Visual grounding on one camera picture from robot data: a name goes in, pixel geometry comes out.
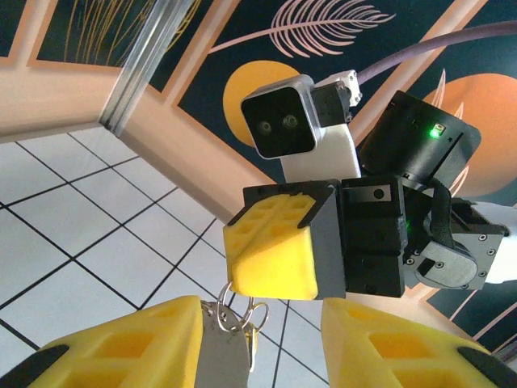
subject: cable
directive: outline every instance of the cable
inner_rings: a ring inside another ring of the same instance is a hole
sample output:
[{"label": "cable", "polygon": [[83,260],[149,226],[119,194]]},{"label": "cable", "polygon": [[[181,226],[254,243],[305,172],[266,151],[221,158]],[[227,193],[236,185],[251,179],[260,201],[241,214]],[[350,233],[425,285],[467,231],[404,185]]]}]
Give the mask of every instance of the cable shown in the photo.
[{"label": "cable", "polygon": [[460,31],[450,32],[445,35],[437,36],[435,38],[424,40],[417,44],[412,44],[401,51],[394,53],[373,65],[367,67],[357,75],[359,84],[363,84],[376,75],[391,69],[395,65],[422,54],[426,51],[437,49],[442,46],[449,46],[451,44],[468,42],[470,40],[490,38],[493,36],[505,36],[517,34],[517,20],[509,22],[484,24],[478,27],[466,28]]}]

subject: yellow foam pad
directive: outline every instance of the yellow foam pad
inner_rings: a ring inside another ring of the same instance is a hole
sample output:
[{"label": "yellow foam pad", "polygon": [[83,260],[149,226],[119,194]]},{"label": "yellow foam pad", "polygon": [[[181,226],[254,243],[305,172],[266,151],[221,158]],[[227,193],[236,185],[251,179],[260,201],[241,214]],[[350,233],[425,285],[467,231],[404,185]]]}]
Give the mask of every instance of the yellow foam pad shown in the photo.
[{"label": "yellow foam pad", "polygon": [[322,340],[331,387],[495,386],[456,350],[482,346],[344,299],[323,301]]},{"label": "yellow foam pad", "polygon": [[179,297],[48,344],[70,348],[31,388],[190,388],[202,336],[199,297]]},{"label": "yellow foam pad", "polygon": [[223,229],[233,291],[281,299],[317,296],[310,228],[298,229],[315,202],[303,194],[271,196]]}]

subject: black grout line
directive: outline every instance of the black grout line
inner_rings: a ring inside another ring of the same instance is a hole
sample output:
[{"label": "black grout line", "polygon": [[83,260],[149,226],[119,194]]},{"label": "black grout line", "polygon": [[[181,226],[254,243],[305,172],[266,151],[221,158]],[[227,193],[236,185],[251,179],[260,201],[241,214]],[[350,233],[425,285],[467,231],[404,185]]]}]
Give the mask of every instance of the black grout line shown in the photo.
[{"label": "black grout line", "polygon": [[194,249],[195,245],[201,240],[201,237],[207,232],[208,229],[210,229],[210,226],[212,226],[212,224],[216,221],[216,218],[212,220],[212,222],[210,222],[208,224],[208,226],[204,229],[204,231],[201,233],[201,235],[194,241],[194,243],[187,249],[187,251],[183,254],[183,256],[178,260],[178,263],[176,263],[176,265],[173,265],[173,268],[169,271],[169,273],[166,274],[166,276],[162,279],[162,281],[160,281],[160,283],[158,283],[158,285],[156,286],[156,288],[153,290],[153,292],[144,300],[144,302],[141,304],[140,308],[138,310],[141,310],[144,308],[144,306],[149,303],[149,301],[151,300],[151,298],[158,292],[158,290],[163,286],[163,284],[166,282],[167,279],[169,279],[170,275],[172,275],[172,272],[174,272],[175,269],[178,269],[178,271],[180,271],[181,273],[183,273],[183,271],[181,271],[178,266],[179,264],[188,256],[188,254],[192,251],[192,249]]},{"label": "black grout line", "polygon": [[84,198],[86,198],[91,204],[95,205],[98,209],[100,209],[103,213],[105,213],[108,217],[110,217],[113,221],[117,222],[119,225],[121,225],[120,221],[118,221],[116,218],[114,218],[110,213],[108,213],[106,210],[104,210],[103,208],[101,208],[99,205],[97,205],[90,197],[88,197],[86,194],[84,194],[81,190],[79,190],[78,188],[76,188],[75,186],[73,186],[72,184],[70,184],[70,182],[68,180],[65,179],[64,176],[62,176],[61,174],[57,173],[57,171],[55,171],[54,169],[52,169],[49,165],[47,165],[45,162],[43,162],[41,159],[39,159],[37,156],[35,156],[31,151],[27,150],[26,148],[24,148],[22,145],[20,145],[19,143],[17,143],[18,146],[22,147],[24,150],[26,150],[30,155],[32,155],[33,158],[39,160],[41,163],[43,163],[44,166],[46,166],[50,171],[52,171],[54,174],[56,174],[57,176],[59,176],[61,179],[63,179],[66,183],[68,183],[70,185],[70,187],[75,190],[76,192],[78,192],[80,195],[82,195]]},{"label": "black grout line", "polygon": [[69,183],[66,183],[66,182],[64,182],[62,184],[58,184],[57,186],[54,186],[53,188],[47,188],[46,190],[43,190],[42,192],[37,192],[36,194],[31,194],[30,196],[25,196],[24,198],[20,198],[19,200],[14,200],[14,201],[10,202],[9,204],[7,204],[6,207],[17,205],[20,202],[24,202],[25,200],[31,200],[32,198],[41,196],[43,194],[46,194],[53,190],[57,190],[58,188],[63,188],[64,186],[68,186],[68,185],[69,185]]},{"label": "black grout line", "polygon": [[[143,210],[141,210],[139,213],[135,214],[134,216],[132,216],[131,218],[129,218],[128,220],[126,220],[124,222],[127,223],[129,221],[131,221],[132,219],[134,219],[135,217],[137,217],[138,215],[142,214],[146,209],[150,208],[151,206],[153,206],[154,204],[151,204],[149,205],[147,208],[144,208]],[[94,247],[95,245],[97,245],[98,243],[100,243],[101,241],[103,241],[106,237],[108,237],[109,235],[115,233],[118,229],[120,229],[121,227],[124,226],[124,224],[121,224],[119,226],[117,226],[115,229],[111,230],[110,232],[108,232],[107,234],[105,234],[102,238],[98,239],[97,241],[93,242],[91,245],[89,245],[86,249],[83,249],[82,251],[80,251],[78,254],[76,254],[75,256],[72,256],[71,254],[69,254],[67,251],[65,251],[63,248],[59,247],[54,241],[52,241],[50,238],[48,238],[47,236],[45,236],[43,233],[41,233],[37,228],[35,228],[33,225],[31,225],[28,221],[26,221],[25,219],[23,219],[21,216],[19,216],[16,212],[14,212],[12,209],[9,209],[9,208],[6,208],[6,210],[11,213],[13,216],[17,217],[21,222],[23,222],[27,227],[29,227],[31,230],[35,231],[41,238],[43,238],[45,241],[47,241],[49,244],[51,244],[53,247],[55,247],[59,252],[61,252],[63,255],[65,255],[66,257],[69,258],[69,260],[67,260],[66,262],[64,262],[63,264],[61,264],[60,266],[58,266],[57,268],[54,268],[51,272],[47,273],[45,276],[41,277],[39,280],[35,281],[34,283],[32,283],[31,285],[29,285],[27,288],[25,288],[24,290],[22,290],[20,293],[14,295],[13,297],[11,297],[9,300],[7,300],[6,302],[2,303],[0,305],[0,310],[3,309],[4,307],[10,305],[12,302],[14,302],[16,299],[18,299],[19,297],[23,296],[26,292],[30,291],[31,289],[33,289],[34,287],[36,287],[39,283],[41,283],[43,280],[47,279],[48,277],[50,277],[52,274],[54,274],[55,272],[57,272],[59,269],[63,268],[66,264],[74,261],[76,264],[79,264],[79,262],[77,261],[77,258],[84,254],[86,251],[88,251],[89,249],[91,249],[92,247]]]},{"label": "black grout line", "polygon": [[92,275],[95,279],[97,279],[99,282],[101,282],[103,285],[105,285],[108,289],[110,289],[113,293],[115,293],[116,295],[118,295],[121,299],[125,300],[131,307],[134,307],[135,310],[138,310],[138,306],[135,305],[133,302],[131,302],[129,299],[127,299],[122,293],[118,292],[115,288],[113,288],[113,286],[109,285],[106,281],[104,281],[103,279],[101,279],[100,276],[98,276],[97,274],[95,274],[93,271],[91,271],[86,265],[84,265],[83,263],[81,263],[80,261],[78,260],[75,260],[74,261],[79,267],[81,267],[82,269],[84,269],[86,272],[88,272],[90,275]]},{"label": "black grout line", "polygon": [[54,241],[52,241],[50,238],[48,238],[47,236],[45,236],[42,232],[40,232],[37,228],[35,228],[34,226],[32,226],[27,220],[25,220],[25,218],[23,218],[22,216],[20,216],[19,214],[17,214],[13,209],[11,208],[6,208],[6,210],[12,214],[14,217],[18,218],[21,222],[23,222],[29,229],[33,230],[34,232],[36,232],[36,234],[38,234],[42,239],[44,239],[47,243],[49,243],[50,245],[52,245],[54,248],[56,248],[59,252],[61,252],[63,255],[65,255],[66,257],[68,257],[69,259],[72,259],[72,255],[69,254],[67,251],[65,251],[63,248],[61,248],[59,245],[57,245]]},{"label": "black grout line", "polygon": [[22,340],[25,344],[27,344],[28,346],[30,346],[34,350],[39,350],[40,349],[40,347],[38,345],[36,345],[31,340],[29,340],[25,335],[23,335],[22,333],[17,331],[9,323],[7,323],[6,321],[4,321],[1,318],[0,318],[0,327],[3,327],[6,330],[8,330],[12,335],[16,336],[19,340]]},{"label": "black grout line", "polygon": [[[109,165],[109,163],[107,163],[105,160],[103,160],[100,156],[98,156],[94,151],[90,150],[86,145],[84,145],[81,141],[79,141],[78,139],[76,139],[74,136],[72,136],[70,133],[68,133],[68,135],[70,137],[72,137],[77,143],[79,143],[82,147],[86,148],[88,151],[90,151],[94,156],[96,156],[98,159],[100,159],[101,161],[103,161],[104,163],[106,163],[107,165]],[[139,188],[137,185],[135,185],[131,180],[129,180],[128,178],[126,178],[124,175],[122,175],[122,173],[118,172],[114,167],[117,167],[118,165],[117,164],[114,164],[113,166],[109,166],[107,169],[112,169],[118,176],[120,176],[122,179],[124,179],[126,182],[128,182],[129,184],[131,184],[136,190],[138,190],[140,193],[142,193],[144,196],[146,196],[148,199],[154,201],[153,197],[149,196],[146,192],[144,192],[141,188]],[[158,202],[156,204],[161,210],[163,210],[164,212],[166,212],[167,214],[169,214],[171,217],[173,217],[177,222],[179,222],[181,225],[185,226],[187,229],[189,229],[193,234],[195,234],[196,236],[198,235],[194,230],[192,230],[190,227],[188,227],[186,224],[184,224],[179,218],[177,218],[174,214],[172,214],[171,212],[169,212],[167,209],[165,209],[162,205],[160,205]]]},{"label": "black grout line", "polygon": [[143,209],[139,210],[137,213],[133,214],[130,218],[128,218],[126,221],[124,222],[118,222],[119,225],[109,231],[107,234],[105,234],[103,237],[99,238],[98,240],[92,242],[92,244],[90,244],[88,247],[84,248],[82,251],[80,251],[79,253],[77,253],[74,258],[76,259],[77,257],[79,257],[80,255],[83,255],[84,253],[86,253],[86,251],[89,251],[92,247],[94,247],[95,245],[97,245],[98,243],[100,243],[101,241],[103,241],[104,239],[106,239],[107,237],[109,237],[110,235],[114,234],[117,230],[120,230],[120,229],[125,229],[127,230],[129,233],[131,233],[133,236],[137,237],[138,240],[140,240],[141,242],[143,242],[147,247],[150,247],[146,242],[142,241],[141,238],[139,238],[138,236],[136,236],[131,230],[129,230],[126,225],[131,222],[132,220],[134,220],[135,218],[137,218],[138,216],[140,216],[142,213],[144,213],[146,210],[149,210],[150,208],[152,208],[153,206],[155,206],[156,203],[151,203],[151,204],[148,204],[146,205]]},{"label": "black grout line", "polygon": [[284,325],[282,326],[282,335],[280,336],[280,344],[278,347],[278,356],[276,357],[275,374],[273,375],[272,388],[275,388],[276,377],[278,376],[278,367],[280,364],[280,355],[282,354],[282,345],[284,344],[285,326],[288,322],[288,314],[289,314],[289,301],[287,302],[287,307],[285,308]]},{"label": "black grout line", "polygon": [[3,309],[4,307],[7,307],[8,305],[10,305],[12,302],[14,302],[16,299],[18,299],[19,297],[22,297],[24,294],[26,294],[27,292],[29,292],[31,289],[35,288],[37,285],[39,285],[40,283],[42,283],[44,280],[47,280],[50,276],[52,276],[54,273],[56,273],[57,271],[59,271],[60,269],[64,268],[66,265],[72,263],[72,259],[68,259],[66,260],[64,263],[61,263],[60,265],[58,265],[57,267],[55,267],[52,271],[48,272],[47,274],[45,274],[44,276],[42,276],[40,279],[36,280],[34,283],[32,283],[31,285],[29,285],[28,287],[26,287],[25,289],[23,289],[22,291],[20,291],[19,293],[17,293],[16,295],[14,295],[13,297],[7,299],[5,302],[3,302],[1,305],[0,305],[0,310]]},{"label": "black grout line", "polygon": [[228,308],[229,309],[232,308],[232,303],[233,303],[233,300],[235,299],[235,295],[237,295],[237,294],[233,293],[232,297],[229,299],[229,302],[228,302]]},{"label": "black grout line", "polygon": [[[242,318],[242,316],[241,316],[237,311],[235,311],[235,310],[232,310],[232,311],[233,311],[233,312],[234,312],[234,313],[235,313],[239,318]],[[279,345],[279,344],[278,344],[274,339],[272,339],[269,335],[267,335],[267,334],[266,334],[266,333],[264,333],[263,331],[261,331],[261,332],[260,332],[260,334],[261,334],[261,335],[263,335],[264,337],[266,337],[266,338],[267,338],[267,339],[268,339],[272,344],[274,344],[274,345],[278,346],[279,348],[281,348],[281,347],[280,347],[280,345]],[[293,355],[292,355],[290,352],[288,352],[285,348],[283,348],[283,350],[284,350],[284,351],[285,351],[289,356],[291,356],[291,357],[292,357],[292,358],[294,358],[296,361],[298,361],[300,364],[302,364],[305,368],[307,368],[307,369],[309,369],[309,370],[310,370],[310,368],[309,368],[308,366],[306,366],[303,362],[301,362],[301,361],[300,361],[300,359],[298,359],[296,356],[293,356]]]},{"label": "black grout line", "polygon": [[53,191],[53,190],[57,190],[58,188],[63,188],[64,186],[68,186],[68,185],[70,185],[70,184],[72,184],[72,183],[78,182],[78,181],[79,181],[79,180],[81,180],[81,179],[90,178],[90,177],[91,177],[91,176],[93,176],[93,175],[97,175],[97,174],[99,174],[99,173],[101,173],[101,172],[108,171],[108,170],[110,170],[110,169],[111,169],[111,168],[113,168],[113,167],[119,166],[119,165],[124,164],[124,163],[126,163],[126,162],[130,162],[130,161],[132,161],[132,160],[134,160],[134,159],[136,159],[136,158],[138,158],[138,157],[136,156],[136,157],[134,157],[134,158],[130,158],[130,159],[124,160],[123,162],[119,162],[119,163],[117,163],[117,164],[114,164],[113,166],[104,167],[104,168],[102,168],[102,169],[100,169],[100,170],[93,171],[93,172],[91,172],[91,173],[88,173],[88,174],[86,174],[86,175],[80,176],[80,177],[78,177],[78,178],[74,178],[74,179],[72,179],[72,180],[70,180],[70,181],[66,181],[66,180],[65,180],[65,181],[64,181],[64,183],[58,184],[57,186],[54,186],[53,188],[47,188],[47,189],[45,189],[45,190],[43,190],[43,191],[41,191],[41,192],[37,192],[36,194],[31,194],[30,196],[25,196],[24,198],[20,198],[20,199],[18,199],[18,200],[14,200],[13,202],[10,202],[9,204],[6,204],[5,206],[6,206],[6,207],[10,207],[10,206],[17,205],[17,204],[19,204],[20,202],[24,202],[24,201],[26,201],[26,200],[31,200],[32,198],[35,198],[35,197],[37,197],[37,196],[41,196],[41,195],[46,194],[46,193],[48,193],[48,192],[51,192],[51,191]]},{"label": "black grout line", "polygon": [[149,303],[149,301],[151,300],[151,298],[158,292],[158,290],[163,286],[163,284],[167,281],[167,279],[170,278],[170,275],[172,275],[172,272],[174,272],[174,270],[176,269],[176,267],[173,267],[166,275],[165,277],[160,280],[160,282],[158,283],[158,285],[154,288],[154,290],[149,294],[149,296],[144,300],[144,302],[140,305],[140,307],[138,308],[138,310],[142,310],[145,305],[147,303]]},{"label": "black grout line", "polygon": [[212,291],[210,291],[209,289],[206,289],[200,282],[198,282],[196,279],[192,278],[190,275],[188,275],[184,270],[182,270],[181,268],[177,267],[176,270],[178,272],[181,272],[185,277],[187,277],[188,279],[190,279],[193,283],[195,283],[196,285],[198,285],[198,287],[200,287],[202,290],[204,290],[208,295],[210,295],[211,297],[213,297],[215,300],[217,300],[218,296],[217,295],[214,295],[212,293]]},{"label": "black grout line", "polygon": [[308,367],[306,364],[304,364],[303,362],[301,362],[299,359],[297,359],[296,357],[294,357],[290,352],[288,352],[288,350],[286,348],[282,348],[282,350],[288,354],[289,356],[291,356],[293,359],[295,359],[296,361],[298,361],[298,363],[302,366],[304,366],[309,372],[311,372],[314,376],[316,376],[317,378],[319,378],[320,380],[322,380],[325,384],[328,384],[329,382],[327,380],[325,380],[323,377],[321,377],[319,374],[317,374],[316,372],[314,372],[310,367]]},{"label": "black grout line", "polygon": [[306,321],[310,326],[314,327],[318,331],[322,331],[318,326],[316,326],[314,323],[310,322],[306,317],[304,317],[302,314],[300,314],[298,311],[294,310],[292,307],[289,307],[292,312],[294,312],[296,315],[298,315],[300,318],[302,318],[304,321]]},{"label": "black grout line", "polygon": [[[34,154],[32,154],[30,151],[26,150],[30,155],[32,155],[34,158],[38,159]],[[43,163],[50,171],[54,172],[54,174],[56,174],[57,176],[59,176],[60,178],[64,179],[61,175],[57,174],[57,172],[55,172],[51,167],[47,166],[43,161],[40,160],[41,163]],[[93,204],[96,208],[98,208],[99,210],[101,210],[104,214],[106,214],[108,217],[110,217],[114,222],[116,222],[117,224],[119,224],[114,230],[112,230],[111,232],[114,233],[115,230],[118,230],[120,227],[124,227],[130,234],[132,234],[135,238],[137,238],[138,240],[140,240],[142,243],[144,243],[149,249],[151,249],[153,252],[157,253],[158,255],[160,255],[160,257],[162,257],[165,261],[167,261],[168,263],[174,265],[173,263],[171,263],[165,256],[161,255],[158,251],[156,251],[154,248],[152,248],[147,242],[145,242],[143,239],[141,239],[139,236],[137,236],[136,234],[134,234],[130,229],[128,229],[127,227],[125,227],[125,225],[131,221],[132,219],[134,219],[135,217],[137,217],[138,215],[142,214],[146,209],[149,209],[151,206],[153,205],[156,205],[160,200],[162,200],[163,198],[165,198],[166,196],[170,195],[172,192],[174,192],[176,189],[178,189],[178,187],[175,187],[173,188],[172,190],[170,190],[169,192],[167,192],[166,194],[164,194],[163,196],[160,196],[158,199],[156,199],[154,202],[152,202],[150,205],[148,205],[148,207],[144,208],[144,210],[141,210],[137,215],[133,215],[131,218],[129,218],[128,220],[124,221],[124,222],[120,222],[118,221],[116,218],[114,218],[109,212],[107,212],[106,210],[104,210],[101,206],[97,205],[90,197],[88,197],[86,194],[82,193],[78,188],[76,188],[75,186],[73,186],[72,184],[70,184],[70,187],[72,187],[76,192],[78,192],[81,196],[83,196],[86,200],[88,200],[91,204]],[[105,239],[107,237],[107,235],[104,235],[101,239],[97,240],[96,242],[94,242],[92,245],[90,245],[87,249],[83,250],[80,252],[80,254],[84,254],[88,249],[92,248],[94,245],[96,245],[98,242],[102,241],[103,239]]]}]

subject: key ring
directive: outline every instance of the key ring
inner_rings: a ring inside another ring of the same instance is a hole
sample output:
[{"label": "key ring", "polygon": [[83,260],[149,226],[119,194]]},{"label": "key ring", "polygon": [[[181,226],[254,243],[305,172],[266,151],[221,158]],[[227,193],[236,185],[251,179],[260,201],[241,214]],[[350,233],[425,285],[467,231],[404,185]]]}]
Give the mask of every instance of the key ring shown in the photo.
[{"label": "key ring", "polygon": [[248,307],[246,309],[246,312],[242,316],[242,319],[239,321],[238,326],[232,326],[230,329],[227,329],[225,325],[223,325],[223,317],[221,316],[221,306],[225,304],[226,295],[228,294],[228,290],[232,286],[232,282],[230,281],[219,293],[219,297],[217,298],[216,303],[216,316],[217,316],[217,324],[219,325],[219,328],[222,331],[225,331],[227,333],[235,332],[242,330],[242,328],[248,324],[248,322],[251,319],[251,315],[254,311],[254,298],[250,297],[250,300],[248,301]]},{"label": "key ring", "polygon": [[251,315],[253,314],[253,312],[255,310],[257,310],[260,306],[264,306],[264,308],[266,309],[266,313],[264,315],[264,318],[262,318],[262,322],[255,328],[255,331],[257,333],[259,333],[263,329],[264,325],[266,324],[267,320],[269,319],[269,305],[264,302],[259,302],[256,305],[253,305],[253,307],[251,308],[251,312],[250,312],[250,318],[251,318]]}]

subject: green led light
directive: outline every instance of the green led light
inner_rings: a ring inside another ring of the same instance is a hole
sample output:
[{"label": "green led light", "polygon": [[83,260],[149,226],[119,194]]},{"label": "green led light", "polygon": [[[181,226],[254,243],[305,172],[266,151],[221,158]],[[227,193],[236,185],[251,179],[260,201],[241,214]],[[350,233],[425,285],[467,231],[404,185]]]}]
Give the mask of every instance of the green led light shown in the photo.
[{"label": "green led light", "polygon": [[438,129],[432,129],[430,132],[429,132],[429,135],[433,138],[433,139],[438,139],[440,136],[442,136],[442,134],[440,133],[440,131]]}]

